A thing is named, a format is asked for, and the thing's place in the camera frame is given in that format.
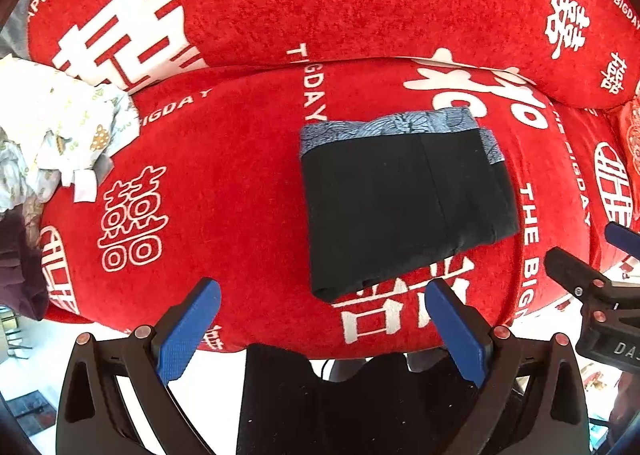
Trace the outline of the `black pant with grey waistband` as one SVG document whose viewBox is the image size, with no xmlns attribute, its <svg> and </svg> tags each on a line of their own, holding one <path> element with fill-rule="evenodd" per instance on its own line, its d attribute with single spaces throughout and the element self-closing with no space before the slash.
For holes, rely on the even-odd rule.
<svg viewBox="0 0 640 455">
<path fill-rule="evenodd" d="M 322 301 L 520 230 L 498 141 L 464 106 L 307 125 L 299 156 Z"/>
</svg>

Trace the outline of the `dark purple garment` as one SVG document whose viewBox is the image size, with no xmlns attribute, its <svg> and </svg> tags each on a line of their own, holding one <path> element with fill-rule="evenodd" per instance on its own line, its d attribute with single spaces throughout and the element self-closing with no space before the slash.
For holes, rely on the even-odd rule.
<svg viewBox="0 0 640 455">
<path fill-rule="evenodd" d="M 14 312 L 41 321 L 49 307 L 41 253 L 27 244 L 22 212 L 14 208 L 1 219 L 0 300 Z"/>
</svg>

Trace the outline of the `black garment in foreground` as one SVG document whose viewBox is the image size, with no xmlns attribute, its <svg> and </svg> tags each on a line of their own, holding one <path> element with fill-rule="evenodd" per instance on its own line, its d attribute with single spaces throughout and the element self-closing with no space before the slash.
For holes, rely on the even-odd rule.
<svg viewBox="0 0 640 455">
<path fill-rule="evenodd" d="M 247 350 L 240 454 L 499 454 L 521 440 L 518 420 L 535 401 L 544 372 L 533 364 L 524 392 L 489 405 L 451 357 L 427 371 L 385 354 L 329 381 L 303 355 Z"/>
</svg>

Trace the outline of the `red printed bed blanket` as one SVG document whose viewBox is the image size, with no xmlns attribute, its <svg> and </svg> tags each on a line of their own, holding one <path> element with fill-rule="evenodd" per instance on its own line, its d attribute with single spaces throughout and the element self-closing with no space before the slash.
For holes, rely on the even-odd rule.
<svg viewBox="0 0 640 455">
<path fill-rule="evenodd" d="M 424 288 L 440 277 L 491 323 L 560 300 L 544 273 L 554 246 L 599 270 L 623 255 L 606 223 L 639 223 L 639 116 L 569 108 L 508 72 L 427 60 L 209 68 L 134 96 L 140 137 L 92 203 L 60 189 L 40 243 L 47 318 L 130 331 L 155 322 L 202 277 L 221 288 L 207 350 L 254 342 L 307 357 L 371 357 L 439 342 Z M 326 303 L 310 286 L 299 132 L 466 105 L 498 141 L 521 229 Z"/>
</svg>

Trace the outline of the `white patterned cloth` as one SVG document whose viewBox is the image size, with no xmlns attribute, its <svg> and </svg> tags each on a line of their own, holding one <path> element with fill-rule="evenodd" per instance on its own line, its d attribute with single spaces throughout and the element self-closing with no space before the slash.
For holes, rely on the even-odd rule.
<svg viewBox="0 0 640 455">
<path fill-rule="evenodd" d="M 98 194 L 96 167 L 140 134 L 134 101 L 111 84 L 93 86 L 53 67 L 1 59 L 1 210 L 29 197 L 44 204 L 59 186 L 76 203 Z"/>
</svg>

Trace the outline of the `red printed pillow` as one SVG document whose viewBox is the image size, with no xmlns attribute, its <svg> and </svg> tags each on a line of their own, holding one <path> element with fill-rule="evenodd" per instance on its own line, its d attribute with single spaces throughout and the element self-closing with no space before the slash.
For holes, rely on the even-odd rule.
<svg viewBox="0 0 640 455">
<path fill-rule="evenodd" d="M 131 92 L 203 67 L 388 57 L 507 70 L 570 106 L 639 85 L 628 0 L 30 0 L 28 48 Z"/>
</svg>

